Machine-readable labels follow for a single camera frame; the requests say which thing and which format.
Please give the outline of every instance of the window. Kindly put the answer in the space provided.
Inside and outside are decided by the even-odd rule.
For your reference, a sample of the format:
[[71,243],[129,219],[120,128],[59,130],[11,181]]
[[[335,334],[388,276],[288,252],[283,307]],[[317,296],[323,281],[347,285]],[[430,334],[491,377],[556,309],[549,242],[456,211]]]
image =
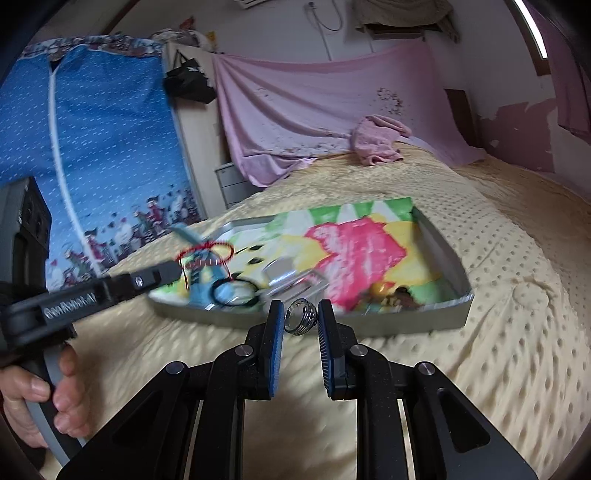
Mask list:
[[550,63],[544,40],[523,0],[505,0],[505,3],[523,35],[538,77],[550,75]]

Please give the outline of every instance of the bag handle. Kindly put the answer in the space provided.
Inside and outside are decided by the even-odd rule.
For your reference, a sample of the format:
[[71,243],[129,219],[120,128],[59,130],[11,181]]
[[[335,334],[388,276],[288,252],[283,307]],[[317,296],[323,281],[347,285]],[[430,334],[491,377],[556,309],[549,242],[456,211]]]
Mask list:
[[178,49],[177,49],[177,52],[174,54],[173,68],[175,68],[175,67],[176,67],[176,65],[177,65],[177,59],[179,59],[179,60],[180,60],[180,61],[179,61],[179,63],[178,63],[178,64],[179,64],[179,66],[183,64],[183,60],[184,60],[184,61],[189,61],[189,59],[188,59],[188,58],[187,58],[185,55],[183,55],[183,54],[180,52],[180,50],[178,50]]

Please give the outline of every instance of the black tote bag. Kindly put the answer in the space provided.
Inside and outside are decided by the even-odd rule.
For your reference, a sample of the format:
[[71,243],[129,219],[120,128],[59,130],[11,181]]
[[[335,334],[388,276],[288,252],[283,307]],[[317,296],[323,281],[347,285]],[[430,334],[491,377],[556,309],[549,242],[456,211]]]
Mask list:
[[[180,67],[174,68],[180,60]],[[178,50],[174,55],[173,69],[166,73],[164,91],[168,96],[210,103],[217,97],[203,69],[195,59],[188,59]]]

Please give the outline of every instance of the silver ring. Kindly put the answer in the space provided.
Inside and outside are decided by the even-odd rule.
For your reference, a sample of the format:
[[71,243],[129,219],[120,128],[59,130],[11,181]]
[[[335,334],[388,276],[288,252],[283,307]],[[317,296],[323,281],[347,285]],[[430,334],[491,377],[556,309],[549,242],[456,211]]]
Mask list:
[[[290,316],[293,310],[297,307],[302,308],[302,315],[300,322],[293,328],[290,327]],[[283,328],[287,333],[292,335],[300,336],[309,332],[314,328],[314,325],[318,322],[318,312],[316,307],[306,299],[297,299],[289,306],[285,313],[285,322]]]

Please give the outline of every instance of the air conditioner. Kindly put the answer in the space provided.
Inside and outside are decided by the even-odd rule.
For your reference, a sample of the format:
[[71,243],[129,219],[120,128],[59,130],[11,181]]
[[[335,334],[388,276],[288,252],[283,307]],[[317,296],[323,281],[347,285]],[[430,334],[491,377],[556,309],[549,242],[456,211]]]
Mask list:
[[267,2],[267,0],[236,0],[236,3],[238,3],[238,5],[240,5],[242,8],[254,7],[255,5],[261,4],[263,2]]

